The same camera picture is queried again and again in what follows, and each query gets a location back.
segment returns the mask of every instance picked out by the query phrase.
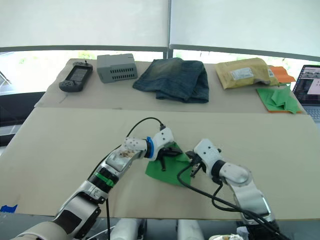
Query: black game controller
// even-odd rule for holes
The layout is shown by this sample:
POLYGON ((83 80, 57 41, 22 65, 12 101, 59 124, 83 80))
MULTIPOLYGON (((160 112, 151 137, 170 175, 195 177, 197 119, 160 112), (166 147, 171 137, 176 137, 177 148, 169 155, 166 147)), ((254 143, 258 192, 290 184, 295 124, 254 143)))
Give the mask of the black game controller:
POLYGON ((73 68, 64 81, 59 82, 59 88, 68 93, 80 92, 84 88, 89 76, 93 71, 93 66, 87 61, 76 61, 73 68))

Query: cardboard sheet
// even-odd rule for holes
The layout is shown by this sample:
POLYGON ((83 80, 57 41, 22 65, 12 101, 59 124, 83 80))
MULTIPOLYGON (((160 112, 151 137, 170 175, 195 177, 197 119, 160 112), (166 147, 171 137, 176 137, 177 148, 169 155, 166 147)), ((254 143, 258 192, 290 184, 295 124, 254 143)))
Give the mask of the cardboard sheet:
MULTIPOLYGON (((319 219, 320 136, 304 114, 199 113, 37 107, 0 156, 0 206, 16 213, 55 215, 95 165, 145 117, 171 128, 184 151, 209 138, 225 161, 248 167, 277 219, 319 219)), ((132 136, 153 136, 146 121, 132 136)), ((240 219, 215 209, 210 199, 145 174, 136 160, 110 192, 110 214, 119 218, 240 219)), ((202 171, 191 184, 213 193, 202 171)), ((225 186, 219 197, 233 202, 225 186)), ((104 205, 101 216, 106 216, 104 205)))

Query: green folded cloth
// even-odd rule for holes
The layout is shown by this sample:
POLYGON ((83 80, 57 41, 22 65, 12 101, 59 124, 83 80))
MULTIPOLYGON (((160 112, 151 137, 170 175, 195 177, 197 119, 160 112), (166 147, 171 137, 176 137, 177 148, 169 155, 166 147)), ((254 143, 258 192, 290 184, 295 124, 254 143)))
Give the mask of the green folded cloth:
MULTIPOLYGON (((168 147, 180 149, 178 144, 175 142, 168 147)), ((182 186, 177 179, 177 175, 183 168, 189 165, 190 159, 188 156, 185 153, 181 153, 180 155, 174 157, 164 156, 163 159, 166 168, 165 171, 162 171, 161 162, 159 160, 155 160, 149 162, 148 166, 146 167, 145 174, 168 184, 182 186)), ((181 174, 181 179, 187 184, 190 184, 191 182, 190 173, 191 167, 181 174)))
POLYGON ((297 100, 291 96, 291 90, 288 86, 283 89, 257 88, 256 90, 269 112, 296 114, 301 111, 297 100))

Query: beige tabletop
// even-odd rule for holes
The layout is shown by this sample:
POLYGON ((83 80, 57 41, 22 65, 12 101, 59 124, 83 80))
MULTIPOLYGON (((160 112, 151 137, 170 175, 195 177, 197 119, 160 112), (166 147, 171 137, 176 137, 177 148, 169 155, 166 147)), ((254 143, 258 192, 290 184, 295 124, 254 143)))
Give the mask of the beige tabletop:
MULTIPOLYGON (((16 213, 55 215, 102 157, 150 116, 172 129, 184 151, 209 138, 225 161, 247 166, 277 219, 320 219, 320 136, 310 116, 286 113, 37 107, 0 156, 0 206, 17 204, 16 213)), ((147 121, 132 136, 153 136, 158 127, 147 121)), ((136 160, 110 192, 111 216, 240 218, 189 189, 150 178, 144 174, 147 164, 147 159, 136 160)), ((217 188, 203 172, 191 184, 210 193, 217 188)), ((233 202, 228 187, 219 196, 233 202)))
MULTIPOLYGON (((81 92, 66 93, 59 89, 71 69, 73 62, 83 59, 70 59, 65 68, 49 86, 36 107, 126 109, 167 112, 205 113, 268 113, 256 88, 270 88, 256 84, 224 90, 214 64, 205 64, 209 85, 208 103, 182 103, 173 100, 156 99, 154 92, 143 92, 132 88, 136 79, 102 83, 96 71, 97 60, 88 60, 93 65, 93 73, 81 92)), ((136 61, 138 76, 147 69, 150 62, 136 61)))

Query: laptop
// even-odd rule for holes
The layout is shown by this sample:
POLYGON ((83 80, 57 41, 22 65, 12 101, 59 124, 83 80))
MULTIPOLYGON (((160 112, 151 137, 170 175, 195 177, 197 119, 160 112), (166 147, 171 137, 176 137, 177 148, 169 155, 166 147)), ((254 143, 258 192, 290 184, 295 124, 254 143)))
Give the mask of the laptop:
POLYGON ((304 65, 293 93, 305 111, 320 123, 320 65, 304 65))

